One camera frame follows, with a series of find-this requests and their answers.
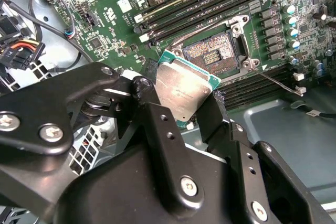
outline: green circuit board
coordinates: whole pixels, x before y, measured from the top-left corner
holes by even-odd
[[[68,22],[59,2],[49,1]],[[228,33],[239,64],[236,69],[217,71],[216,75],[221,79],[240,72],[242,57],[258,60],[258,70],[267,71],[288,63],[291,56],[303,63],[305,72],[313,78],[312,62],[316,59],[326,61],[325,52],[334,49],[333,37],[336,36],[334,29],[327,26],[327,21],[313,18],[313,14],[321,12],[322,6],[333,5],[333,0],[65,1],[76,21],[77,42],[93,61],[102,61],[117,70],[140,71],[148,58],[158,60],[177,39],[221,20],[247,15],[249,21],[239,38],[232,36],[232,26],[221,24],[183,40],[182,47],[202,42],[219,33]],[[295,7],[291,14],[284,11],[288,5]],[[294,24],[286,23],[290,17],[297,21]],[[273,28],[275,32],[267,34]],[[291,28],[299,32],[298,37],[288,35]],[[268,41],[269,38],[276,39],[276,42]],[[293,48],[293,41],[299,41],[300,47]],[[251,73],[231,78],[229,83],[249,75]]]

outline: motherboard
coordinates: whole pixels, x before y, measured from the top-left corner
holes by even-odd
[[[48,1],[68,22],[62,4]],[[336,0],[65,1],[75,40],[93,61],[116,70],[139,72],[167,49],[221,78],[223,89],[255,83],[253,70],[275,79],[286,72],[279,81],[300,92],[307,81],[335,73]]]

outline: black plastic bracket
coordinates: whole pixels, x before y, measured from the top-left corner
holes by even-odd
[[[162,204],[177,218],[189,218],[201,208],[205,196],[173,114],[160,105],[155,87],[147,78],[133,79],[132,94],[138,108],[130,126],[117,142],[116,153],[147,141]],[[135,139],[134,136],[139,135],[143,139]],[[195,183],[197,193],[194,196],[183,190],[183,178]]]

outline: electrolytic capacitor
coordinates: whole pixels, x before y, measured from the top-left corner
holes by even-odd
[[[288,58],[288,62],[291,64],[291,65],[296,65],[297,63],[299,63],[300,61],[296,58],[294,58],[293,56],[290,56]]]
[[[294,49],[297,49],[300,47],[300,42],[297,41],[297,40],[292,40],[290,43],[288,43],[288,46],[290,48],[294,48]]]
[[[330,28],[334,28],[334,29],[336,29],[336,22],[329,22],[329,23],[328,23],[328,26],[329,26]]]
[[[287,31],[287,35],[293,38],[296,38],[299,35],[299,31],[295,28],[290,28]]]
[[[313,18],[318,20],[326,20],[327,16],[323,13],[314,13]]]
[[[291,17],[291,16],[289,16],[285,19],[285,23],[289,24],[291,26],[295,25],[297,21],[298,21],[298,19],[296,17]]]
[[[289,15],[292,15],[293,13],[295,13],[295,10],[296,10],[296,8],[295,8],[294,5],[285,5],[283,7],[284,13],[287,13]]]

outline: mounting hole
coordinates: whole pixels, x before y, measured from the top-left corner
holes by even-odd
[[[246,153],[246,156],[248,156],[249,159],[253,159],[252,155],[249,153]]]
[[[146,86],[150,86],[149,82],[145,78],[140,79],[142,84],[145,84]]]
[[[167,137],[168,137],[169,139],[171,139],[171,140],[174,140],[174,139],[175,139],[174,134],[171,133],[171,132],[168,132],[168,133],[167,133]]]
[[[160,115],[162,121],[168,121],[168,118],[165,115]]]
[[[104,74],[107,74],[108,76],[113,75],[112,70],[109,69],[108,67],[101,67],[101,71],[102,71]]]
[[[249,167],[248,169],[250,170],[250,172],[251,172],[252,174],[254,174],[254,175],[257,174],[256,171],[255,171],[252,167]]]

